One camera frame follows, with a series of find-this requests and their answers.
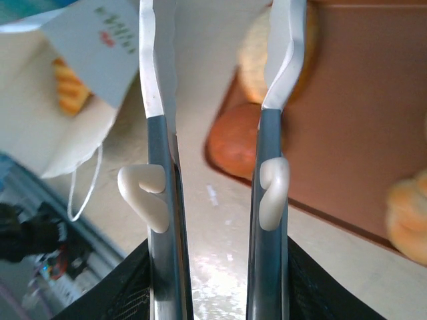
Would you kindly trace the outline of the white-tipped right gripper left finger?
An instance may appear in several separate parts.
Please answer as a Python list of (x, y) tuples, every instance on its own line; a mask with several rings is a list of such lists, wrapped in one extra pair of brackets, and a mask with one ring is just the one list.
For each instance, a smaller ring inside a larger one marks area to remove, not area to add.
[(122, 167), (117, 182), (149, 229), (150, 317), (193, 319), (185, 206), (175, 126), (175, 1), (139, 3), (139, 76), (148, 159)]

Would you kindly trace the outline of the white-tipped right gripper right finger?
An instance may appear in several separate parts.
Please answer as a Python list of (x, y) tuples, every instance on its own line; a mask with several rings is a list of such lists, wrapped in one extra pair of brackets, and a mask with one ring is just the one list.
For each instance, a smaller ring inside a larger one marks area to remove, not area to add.
[(262, 102), (252, 179), (248, 319), (379, 319), (288, 237), (290, 166), (282, 153), (282, 111), (304, 64), (305, 1), (274, 1), (269, 89)]

